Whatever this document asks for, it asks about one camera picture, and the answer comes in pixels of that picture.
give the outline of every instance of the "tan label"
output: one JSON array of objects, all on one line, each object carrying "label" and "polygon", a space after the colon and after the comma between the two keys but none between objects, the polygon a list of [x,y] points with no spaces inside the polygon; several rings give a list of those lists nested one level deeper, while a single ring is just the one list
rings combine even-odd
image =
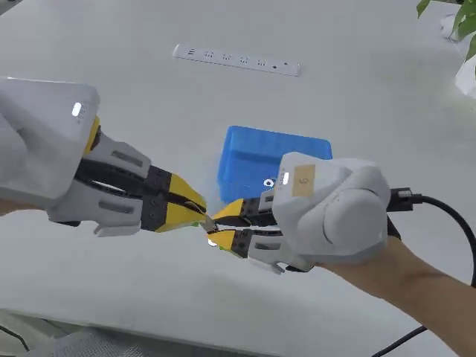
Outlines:
[{"label": "tan label", "polygon": [[292,196],[312,196],[314,194],[315,165],[296,166],[292,182]]}]

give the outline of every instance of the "white table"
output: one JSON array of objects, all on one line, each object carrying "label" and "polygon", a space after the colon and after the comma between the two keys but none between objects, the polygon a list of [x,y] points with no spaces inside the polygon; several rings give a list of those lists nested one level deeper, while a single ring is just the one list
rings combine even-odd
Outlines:
[{"label": "white table", "polygon": [[[327,138],[335,157],[377,161],[394,187],[475,226],[476,102],[453,87],[461,58],[439,35],[454,5],[417,21],[416,2],[26,0],[0,17],[0,74],[96,86],[104,130],[186,178],[211,210],[225,131],[244,125]],[[302,73],[173,59],[184,42],[297,60]],[[421,207],[393,220],[416,253],[470,278],[448,216]],[[369,356],[417,326],[323,270],[261,271],[197,228],[102,239],[92,228],[3,218],[0,307],[292,357]],[[452,356],[429,332],[392,356],[419,354]]]}]

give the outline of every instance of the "green leaf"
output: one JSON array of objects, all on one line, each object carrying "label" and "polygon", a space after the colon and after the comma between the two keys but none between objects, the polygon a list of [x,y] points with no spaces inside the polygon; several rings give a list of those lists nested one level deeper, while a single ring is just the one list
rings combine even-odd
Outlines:
[{"label": "green leaf", "polygon": [[423,11],[425,11],[426,7],[430,4],[430,0],[422,0],[416,6],[416,11],[418,12],[418,18],[422,15]]},{"label": "green leaf", "polygon": [[451,30],[451,34],[453,34],[456,29],[458,29],[458,26],[465,16],[469,17],[474,13],[476,13],[476,3],[474,3],[474,0],[465,0],[454,17],[453,30]]},{"label": "green leaf", "polygon": [[458,26],[458,39],[462,40],[466,36],[476,31],[476,15],[467,16]]},{"label": "green leaf", "polygon": [[466,55],[465,61],[472,58],[475,54],[476,54],[476,36],[473,36],[473,38],[471,39],[471,42],[469,43],[469,50]]}]

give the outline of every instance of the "power strip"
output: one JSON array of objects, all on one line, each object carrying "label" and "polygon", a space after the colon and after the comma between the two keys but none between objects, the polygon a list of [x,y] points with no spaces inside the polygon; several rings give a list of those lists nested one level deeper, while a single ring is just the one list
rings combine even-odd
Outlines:
[{"label": "power strip", "polygon": [[223,50],[211,50],[197,48],[189,45],[177,45],[173,51],[175,58],[186,60],[213,63],[215,65],[229,65],[231,67],[253,69],[285,76],[299,75],[299,63],[282,61],[278,59],[268,59],[262,57],[249,56],[246,54],[235,54]]}]

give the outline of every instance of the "blue plastic box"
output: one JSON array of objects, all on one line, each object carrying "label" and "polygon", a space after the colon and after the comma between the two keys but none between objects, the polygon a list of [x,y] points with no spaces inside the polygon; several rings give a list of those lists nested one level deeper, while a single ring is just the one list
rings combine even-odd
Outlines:
[{"label": "blue plastic box", "polygon": [[332,158],[330,142],[324,139],[230,126],[217,178],[222,201],[259,197],[271,189],[281,158],[292,151]]}]

